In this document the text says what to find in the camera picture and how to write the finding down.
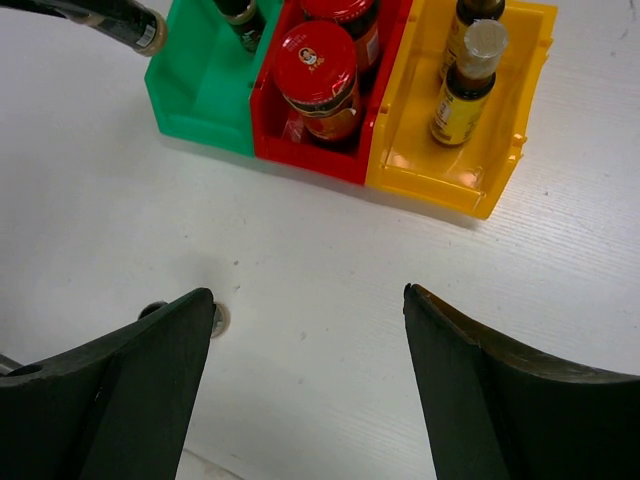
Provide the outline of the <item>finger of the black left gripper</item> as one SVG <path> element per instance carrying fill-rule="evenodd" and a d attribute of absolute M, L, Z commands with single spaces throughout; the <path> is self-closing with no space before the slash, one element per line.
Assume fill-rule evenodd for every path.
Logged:
<path fill-rule="evenodd" d="M 69 20 L 87 20 L 90 17 L 88 10 L 73 1 L 1 0 L 1 7 Z"/>

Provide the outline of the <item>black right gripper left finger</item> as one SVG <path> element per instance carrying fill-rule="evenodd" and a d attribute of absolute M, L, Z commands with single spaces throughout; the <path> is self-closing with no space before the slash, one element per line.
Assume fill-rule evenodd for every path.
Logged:
<path fill-rule="evenodd" d="M 3 357 L 2 478 L 175 478 L 215 313 L 197 288 L 51 358 Z"/>

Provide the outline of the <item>yellow-label oil bottle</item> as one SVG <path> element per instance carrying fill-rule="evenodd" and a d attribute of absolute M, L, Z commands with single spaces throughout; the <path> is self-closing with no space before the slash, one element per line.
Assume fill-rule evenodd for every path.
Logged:
<path fill-rule="evenodd" d="M 508 31 L 497 20 L 474 21 L 447 71 L 430 124 L 434 140 L 447 147 L 473 134 L 496 83 L 496 70 L 508 45 Z"/>
<path fill-rule="evenodd" d="M 505 0 L 458 0 L 447 37 L 439 76 L 445 80 L 447 72 L 457 59 L 468 28 L 476 20 L 499 20 L 506 8 Z"/>

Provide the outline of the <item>red-lid chili sauce jar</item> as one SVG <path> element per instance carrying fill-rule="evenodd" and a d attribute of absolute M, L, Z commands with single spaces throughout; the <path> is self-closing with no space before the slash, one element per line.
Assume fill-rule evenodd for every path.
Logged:
<path fill-rule="evenodd" d="M 308 20 L 326 20 L 340 25 L 351 36 L 360 74 L 368 73 L 380 57 L 378 17 L 375 0 L 302 0 Z"/>

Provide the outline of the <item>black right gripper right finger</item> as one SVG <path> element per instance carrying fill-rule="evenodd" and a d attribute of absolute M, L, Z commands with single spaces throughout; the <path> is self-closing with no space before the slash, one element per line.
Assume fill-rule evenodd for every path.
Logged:
<path fill-rule="evenodd" d="M 639 379 L 545 353 L 420 285 L 403 314 L 440 479 L 635 479 Z"/>

